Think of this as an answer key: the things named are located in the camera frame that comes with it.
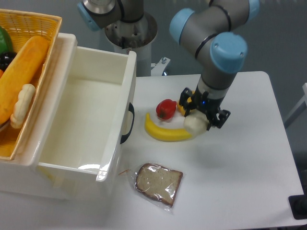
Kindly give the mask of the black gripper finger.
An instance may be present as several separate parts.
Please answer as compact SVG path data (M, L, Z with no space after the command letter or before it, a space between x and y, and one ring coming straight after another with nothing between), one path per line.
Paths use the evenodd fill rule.
M180 104L184 106L184 108L186 109L186 113L185 113L185 117L190 115L190 112L195 110L197 108L197 105L196 105L196 101L195 101L195 92L192 91L191 89L189 89L188 87L186 87L184 90L184 99L183 100L180 100ZM188 97L191 97L192 98L192 102L191 103L187 103L186 102L186 99Z
M220 107L214 110L207 111L206 117L209 121L207 131L209 131L211 127L221 128L229 118L230 114L230 111L221 110Z

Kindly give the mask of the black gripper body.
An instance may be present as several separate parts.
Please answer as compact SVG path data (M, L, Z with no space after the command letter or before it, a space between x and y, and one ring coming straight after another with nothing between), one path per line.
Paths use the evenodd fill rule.
M214 116L221 112L220 105L223 100L223 90L214 89L204 82L197 84L192 102L200 112Z

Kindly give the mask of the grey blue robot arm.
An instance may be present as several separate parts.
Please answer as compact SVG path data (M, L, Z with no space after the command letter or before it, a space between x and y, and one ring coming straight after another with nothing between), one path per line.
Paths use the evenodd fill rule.
M82 0L77 9L92 31L105 31L116 52L139 55L139 75L150 73L157 23L144 11L143 1ZM233 30L255 18L259 10L257 0L212 0L200 13L185 8L171 20L172 38L203 65L196 89L184 89L179 99L187 131L221 128L230 116L220 105L248 53L245 40Z

